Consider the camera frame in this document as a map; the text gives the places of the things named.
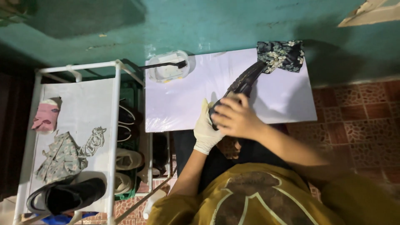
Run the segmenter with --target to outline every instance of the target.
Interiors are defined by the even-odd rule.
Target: pink cloth
[[[41,132],[54,131],[59,111],[57,105],[40,103],[32,129]]]

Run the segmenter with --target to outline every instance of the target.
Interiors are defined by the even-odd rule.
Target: clear plastic tub
[[[168,52],[161,55],[156,55],[151,58],[148,65],[154,65],[165,62],[181,62],[185,60],[186,66],[178,69],[177,66],[160,66],[148,69],[149,78],[157,83],[167,83],[175,79],[185,78],[189,74],[190,64],[188,61],[188,54],[186,52],[177,50]]]

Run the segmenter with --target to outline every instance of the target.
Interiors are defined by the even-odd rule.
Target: hand
[[[221,133],[254,140],[265,124],[250,109],[246,95],[238,94],[235,98],[226,97],[221,99],[221,103],[222,105],[215,107],[218,114],[211,115]]]
[[[208,155],[210,150],[225,136],[220,131],[215,131],[212,128],[208,110],[213,105],[213,102],[208,104],[207,99],[203,100],[200,118],[197,120],[193,131],[197,140],[194,149],[206,155]]]

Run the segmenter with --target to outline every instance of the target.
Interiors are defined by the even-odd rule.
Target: mustard yellow shirt
[[[400,207],[379,187],[346,174],[321,190],[321,202],[293,171],[263,163],[235,165],[196,197],[154,203],[148,225],[391,225]]]

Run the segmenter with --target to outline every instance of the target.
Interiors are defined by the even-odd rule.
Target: white rubber glove
[[[212,128],[208,110],[213,105],[213,102],[208,104],[207,99],[203,99],[200,118],[197,120],[194,127],[194,136],[197,139],[194,149],[206,155],[208,155],[210,150],[225,136],[221,134],[220,131],[215,131]]]

